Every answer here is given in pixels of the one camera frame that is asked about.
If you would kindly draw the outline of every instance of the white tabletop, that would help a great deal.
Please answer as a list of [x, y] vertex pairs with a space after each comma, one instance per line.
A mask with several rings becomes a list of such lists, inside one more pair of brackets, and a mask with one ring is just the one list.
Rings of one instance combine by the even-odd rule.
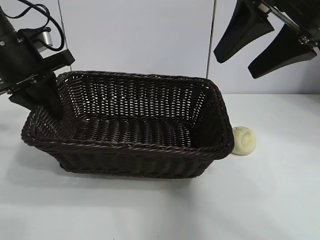
[[64, 172], [20, 140], [28, 111], [0, 97], [1, 240], [319, 240], [320, 96], [225, 95], [250, 156], [193, 180]]

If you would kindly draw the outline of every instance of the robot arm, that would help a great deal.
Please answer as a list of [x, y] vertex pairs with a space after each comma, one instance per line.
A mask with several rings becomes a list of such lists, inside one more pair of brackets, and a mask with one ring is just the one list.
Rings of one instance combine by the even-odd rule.
[[274, 31], [268, 16], [285, 24], [271, 45], [248, 67], [256, 79], [284, 66], [317, 56], [320, 0], [237, 0], [230, 24], [214, 50], [224, 63], [257, 38]]
[[[61, 45], [52, 47], [49, 27], [20, 29], [15, 31], [0, 7], [0, 94], [8, 93], [11, 102], [32, 110], [37, 105], [45, 105], [57, 118], [63, 116], [61, 102], [57, 93], [54, 71], [70, 66], [74, 57], [69, 50], [61, 51], [65, 45], [65, 36], [59, 24], [50, 16], [46, 7], [27, 0], [18, 0], [29, 7], [19, 16], [24, 16], [30, 9], [35, 9], [53, 22], [61, 35]], [[40, 52], [52, 50], [56, 53], [43, 58]]]

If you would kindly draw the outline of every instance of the wicker basket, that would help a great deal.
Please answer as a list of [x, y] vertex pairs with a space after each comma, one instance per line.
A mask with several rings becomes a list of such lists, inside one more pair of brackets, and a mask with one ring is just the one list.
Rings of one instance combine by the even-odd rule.
[[58, 77], [65, 116], [43, 107], [25, 143], [74, 173], [194, 178], [234, 148], [219, 89], [203, 78], [73, 71]]

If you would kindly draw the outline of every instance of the basket rim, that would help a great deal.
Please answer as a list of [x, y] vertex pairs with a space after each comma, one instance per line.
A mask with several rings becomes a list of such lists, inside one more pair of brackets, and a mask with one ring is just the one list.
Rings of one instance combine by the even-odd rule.
[[117, 71], [95, 71], [95, 70], [74, 70], [64, 72], [58, 75], [57, 84], [58, 88], [60, 84], [66, 82], [66, 80], [72, 76], [83, 75], [85, 76], [108, 76], [108, 77], [119, 77], [119, 76], [128, 76], [130, 78], [136, 78], [137, 81], [144, 81], [144, 78], [154, 78], [159, 80], [174, 80], [174, 81], [182, 81], [182, 82], [192, 82], [195, 84], [205, 84], [208, 87], [216, 88], [216, 85], [208, 78], [204, 77], [196, 77], [196, 76], [183, 76], [183, 75], [162, 75], [162, 74], [143, 74], [143, 73], [129, 73], [129, 72], [117, 72]]
[[[140, 73], [126, 73], [126, 72], [112, 72], [112, 71], [69, 71], [60, 74], [57, 77], [57, 87], [61, 87], [69, 81], [72, 84], [73, 77], [99, 78], [99, 77], [130, 77], [137, 81], [145, 81], [146, 79], [154, 79], [159, 81], [176, 81], [180, 83], [194, 84], [195, 87], [206, 88], [208, 91], [217, 91], [221, 95], [218, 87], [209, 79], [201, 77], [189, 76], [172, 76], [162, 74], [140, 74]], [[226, 111], [224, 106], [219, 106], [223, 112]], [[21, 132], [21, 137], [24, 142], [30, 146], [35, 146], [39, 149], [46, 149], [48, 151], [62, 151], [62, 152], [82, 152], [97, 153], [116, 150], [127, 150], [139, 152], [140, 154], [157, 153], [157, 154], [173, 154], [175, 156], [184, 158], [201, 158], [208, 161], [219, 160], [227, 157], [233, 148], [233, 134], [231, 126], [228, 127], [228, 138], [224, 138], [219, 144], [210, 147], [178, 147], [166, 146], [149, 143], [137, 142], [111, 142], [111, 141], [96, 141], [96, 140], [81, 140], [72, 138], [52, 138], [37, 135], [36, 126], [41, 123], [42, 119], [46, 117], [47, 110], [43, 106], [37, 106], [29, 114], [24, 127]]]

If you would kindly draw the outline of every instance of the white backdrop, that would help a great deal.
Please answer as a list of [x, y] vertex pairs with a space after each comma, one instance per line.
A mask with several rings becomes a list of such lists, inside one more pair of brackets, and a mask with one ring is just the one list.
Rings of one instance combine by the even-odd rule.
[[[58, 0], [43, 3], [60, 22]], [[213, 0], [60, 0], [74, 70], [101, 70], [205, 77], [210, 46]], [[213, 48], [226, 30], [236, 0], [217, 0]], [[2, 0], [9, 15], [25, 6]], [[320, 57], [253, 79], [248, 65], [282, 27], [275, 17], [272, 32], [242, 49], [224, 64], [211, 57], [209, 78], [224, 93], [320, 93]], [[16, 29], [38, 27], [45, 18], [31, 11], [12, 20]], [[60, 39], [52, 24], [55, 45]]]
[[60, 0], [75, 70], [206, 76], [213, 0]]

